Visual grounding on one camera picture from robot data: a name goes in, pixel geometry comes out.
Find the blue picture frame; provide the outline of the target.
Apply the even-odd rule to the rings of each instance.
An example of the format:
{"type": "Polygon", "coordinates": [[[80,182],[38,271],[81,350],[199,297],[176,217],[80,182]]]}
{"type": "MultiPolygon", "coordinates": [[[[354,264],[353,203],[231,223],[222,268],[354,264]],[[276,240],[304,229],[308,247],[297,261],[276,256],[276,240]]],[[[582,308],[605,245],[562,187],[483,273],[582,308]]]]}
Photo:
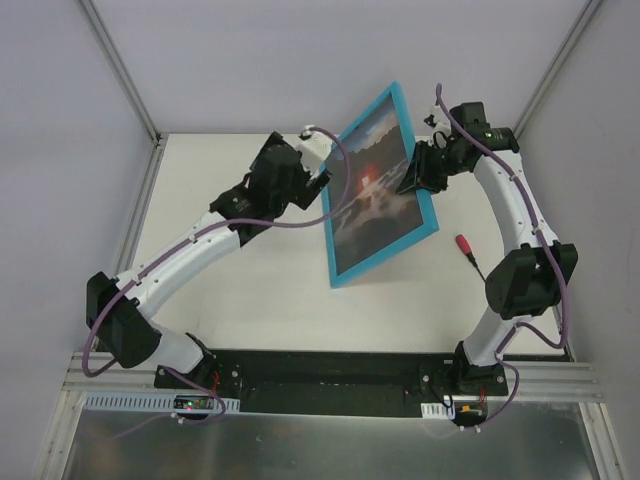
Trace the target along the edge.
{"type": "Polygon", "coordinates": [[[322,192],[329,283],[340,288],[439,230],[431,194],[398,194],[416,144],[404,92],[391,83],[340,135],[322,192]]]}

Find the red handled screwdriver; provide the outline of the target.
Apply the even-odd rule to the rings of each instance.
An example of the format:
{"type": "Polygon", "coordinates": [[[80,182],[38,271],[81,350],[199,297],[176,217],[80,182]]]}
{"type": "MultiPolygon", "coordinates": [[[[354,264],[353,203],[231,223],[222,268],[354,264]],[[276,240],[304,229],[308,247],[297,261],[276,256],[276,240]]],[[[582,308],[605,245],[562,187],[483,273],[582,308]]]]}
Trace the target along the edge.
{"type": "Polygon", "coordinates": [[[476,257],[472,251],[472,248],[469,244],[469,242],[467,241],[466,237],[462,234],[458,234],[455,237],[455,242],[457,247],[459,248],[459,250],[461,251],[461,253],[466,257],[466,259],[469,261],[469,263],[473,266],[473,268],[476,270],[476,272],[479,274],[480,278],[482,279],[483,282],[486,281],[486,277],[484,276],[484,274],[482,273],[478,262],[476,260],[476,257]]]}

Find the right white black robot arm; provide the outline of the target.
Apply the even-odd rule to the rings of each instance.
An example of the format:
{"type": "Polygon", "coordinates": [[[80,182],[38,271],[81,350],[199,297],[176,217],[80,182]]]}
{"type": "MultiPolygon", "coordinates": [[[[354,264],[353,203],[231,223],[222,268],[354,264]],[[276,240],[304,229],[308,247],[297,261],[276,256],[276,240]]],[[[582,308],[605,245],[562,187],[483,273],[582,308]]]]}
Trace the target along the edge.
{"type": "Polygon", "coordinates": [[[520,147],[509,128],[494,128],[480,102],[447,109],[436,102],[425,120],[433,132],[416,143],[408,170],[396,191],[448,187],[450,177],[470,172],[492,207],[504,247],[504,257],[487,275],[488,307],[473,332],[454,352],[442,374],[447,392],[477,395],[498,385],[503,352],[515,336],[529,330],[549,347],[565,348],[568,328],[549,339],[534,326],[535,318],[553,307],[568,314],[567,286],[578,261],[571,243],[563,243],[548,226],[525,178],[520,147]]]}

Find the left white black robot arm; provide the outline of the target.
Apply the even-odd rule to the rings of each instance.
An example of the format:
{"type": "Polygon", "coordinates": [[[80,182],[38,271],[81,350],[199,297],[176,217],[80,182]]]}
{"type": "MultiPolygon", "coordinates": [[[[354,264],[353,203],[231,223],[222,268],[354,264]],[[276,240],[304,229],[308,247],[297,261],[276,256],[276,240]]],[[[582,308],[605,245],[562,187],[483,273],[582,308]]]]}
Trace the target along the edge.
{"type": "Polygon", "coordinates": [[[130,369],[149,362],[188,388],[213,389],[212,353],[194,335],[163,327],[154,316],[210,264],[270,228],[285,227],[280,218],[288,206],[307,209],[330,181],[324,163],[337,144],[334,135],[314,126],[306,127],[295,145],[271,133],[241,182],[220,194],[166,249],[114,277],[92,276],[86,287],[85,376],[107,370],[89,366],[91,346],[99,342],[112,365],[130,369]]]}

